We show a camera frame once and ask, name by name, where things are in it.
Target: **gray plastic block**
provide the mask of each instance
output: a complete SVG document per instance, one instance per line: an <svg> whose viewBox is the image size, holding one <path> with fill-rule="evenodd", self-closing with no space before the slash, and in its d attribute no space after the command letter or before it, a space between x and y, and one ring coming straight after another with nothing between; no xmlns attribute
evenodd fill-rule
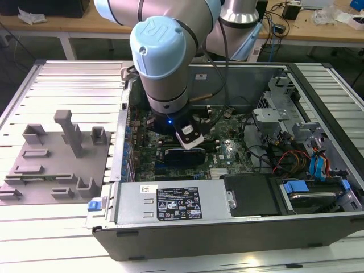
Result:
<svg viewBox="0 0 364 273"><path fill-rule="evenodd" d="M34 165L34 166L15 166L14 173L23 173L25 175L28 174L36 174L43 173L44 168L42 165Z"/></svg>
<svg viewBox="0 0 364 273"><path fill-rule="evenodd" d="M25 185L26 182L23 180L22 177L13 177L13 178L4 178L4 181L6 184L8 184L9 186L12 185Z"/></svg>
<svg viewBox="0 0 364 273"><path fill-rule="evenodd" d="M80 130L80 127L78 126L78 124L72 124L73 128L75 130L75 133L77 135L77 137L79 138L80 144L82 143L82 132ZM65 144L69 145L68 143L68 139L65 135L62 135L63 141Z"/></svg>
<svg viewBox="0 0 364 273"><path fill-rule="evenodd" d="M34 149L27 143L23 145L14 167L4 179L9 184L4 183L1 188L16 188L22 193L22 198L19 201L0 200L0 205L86 203L92 197L100 196L111 133L106 132L107 145L94 145L90 131L82 133L84 149L82 158L75 158L72 150L64 144L62 134L62 132L51 132L39 137L43 145L35 148L47 149L49 151L47 158L24 158L22 156L24 151ZM15 174L15 166L43 166L44 171L39 174ZM82 182L84 181L88 187L91 177L94 178L97 190L94 196L84 198L76 189L77 181L78 178L82 178ZM51 195L54 187L70 187L74 197L54 199Z"/></svg>
<svg viewBox="0 0 364 273"><path fill-rule="evenodd" d="M19 201L22 196L17 189L7 188L0 189L0 200L16 200Z"/></svg>
<svg viewBox="0 0 364 273"><path fill-rule="evenodd" d="M75 195L70 188L52 188L52 193L54 199L72 199Z"/></svg>
<svg viewBox="0 0 364 273"><path fill-rule="evenodd" d="M54 120L58 123L64 132L65 138L67 139L75 157L82 157L82 145L79 133L75 131L75 128L71 122L72 113L70 110L57 110L54 116Z"/></svg>
<svg viewBox="0 0 364 273"><path fill-rule="evenodd" d="M24 158L47 158L49 157L48 149L33 149L24 151L22 156Z"/></svg>
<svg viewBox="0 0 364 273"><path fill-rule="evenodd" d="M98 187L92 177L88 185L85 185L82 178L79 178L76 190L79 192L82 198L91 198L98 192Z"/></svg>
<svg viewBox="0 0 364 273"><path fill-rule="evenodd" d="M92 127L91 139L94 145L106 145L106 133L103 127Z"/></svg>
<svg viewBox="0 0 364 273"><path fill-rule="evenodd" d="M59 184L76 184L78 178L74 173L58 175L56 176L56 180Z"/></svg>
<svg viewBox="0 0 364 273"><path fill-rule="evenodd" d="M46 134L41 124L28 124L23 132L23 137L29 145L42 145L39 136Z"/></svg>

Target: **power supply label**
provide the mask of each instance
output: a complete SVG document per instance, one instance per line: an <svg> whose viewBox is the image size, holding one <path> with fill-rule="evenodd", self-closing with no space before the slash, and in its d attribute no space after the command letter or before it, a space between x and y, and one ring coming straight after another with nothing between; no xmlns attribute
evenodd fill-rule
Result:
<svg viewBox="0 0 364 273"><path fill-rule="evenodd" d="M198 187L157 189L159 221L202 219Z"/></svg>

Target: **circuit board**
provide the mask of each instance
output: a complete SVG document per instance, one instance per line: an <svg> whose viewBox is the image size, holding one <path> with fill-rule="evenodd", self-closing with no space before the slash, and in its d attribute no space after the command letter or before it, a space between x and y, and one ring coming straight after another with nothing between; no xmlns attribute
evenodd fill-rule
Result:
<svg viewBox="0 0 364 273"><path fill-rule="evenodd" d="M209 118L219 113L219 107L211 107ZM247 157L239 128L242 114L229 114L221 118L205 135L201 149L206 150L203 164L197 166L166 166L163 156L168 149L181 149L172 135L160 135L146 129L150 113L139 111L137 119L131 119L135 162L135 181L201 180L219 179L223 174L254 172Z"/></svg>

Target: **ur logo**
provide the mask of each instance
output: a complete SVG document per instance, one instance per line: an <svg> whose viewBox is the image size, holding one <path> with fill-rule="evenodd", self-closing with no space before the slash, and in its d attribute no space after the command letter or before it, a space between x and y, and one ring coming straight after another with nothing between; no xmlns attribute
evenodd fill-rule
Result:
<svg viewBox="0 0 364 273"><path fill-rule="evenodd" d="M167 32L168 26L166 25L156 25L154 20L149 20L147 27L142 31L141 34L147 36L154 36L156 41L159 41L163 38L164 34Z"/></svg>

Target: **desk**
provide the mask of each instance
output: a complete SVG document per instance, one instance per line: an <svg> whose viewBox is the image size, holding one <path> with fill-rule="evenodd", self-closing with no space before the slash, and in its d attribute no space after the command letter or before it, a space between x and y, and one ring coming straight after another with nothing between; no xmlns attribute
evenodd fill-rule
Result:
<svg viewBox="0 0 364 273"><path fill-rule="evenodd" d="M120 26L102 18L93 0L82 18L63 18L47 16L48 22L29 24L21 21L17 16L0 16L0 21L16 36L57 37L60 39L67 60L77 60L75 50L69 38L103 38L128 39L131 28ZM9 33L0 29L0 35Z"/></svg>
<svg viewBox="0 0 364 273"><path fill-rule="evenodd" d="M270 0L268 10L282 0ZM336 5L343 11L348 9L350 0L336 0ZM338 22L335 26L315 26L311 22L312 11L301 11L297 20L289 21L291 30L282 44L295 46L325 46L325 47L364 47L364 33L356 31L346 24ZM48 16L48 22L30 26L17 16L0 16L0 21L14 34L19 36L45 36L60 39L67 60L76 60L77 56L69 38L103 38L103 39L128 39L131 28L119 26L98 14L93 1L83 18L62 18ZM282 23L278 17L273 17L274 22ZM0 35L9 35L6 30L0 29ZM256 61L260 47L268 36L263 29L249 57L249 61Z"/></svg>
<svg viewBox="0 0 364 273"><path fill-rule="evenodd" d="M267 10L270 10L274 4L282 0L269 0ZM351 0L336 0L335 4L338 9L344 12L356 12L350 8ZM278 8L275 13L282 15L283 8ZM312 47L364 47L364 32L357 31L347 24L337 22L335 25L316 26L312 20L313 11L303 10L298 14L295 21L289 20L291 30L287 37L282 39L282 44L292 46L312 46ZM286 22L278 16L272 15L273 22L286 26ZM249 61L257 61L261 46L268 37L268 23L263 22L264 28L260 32L254 50L249 57Z"/></svg>

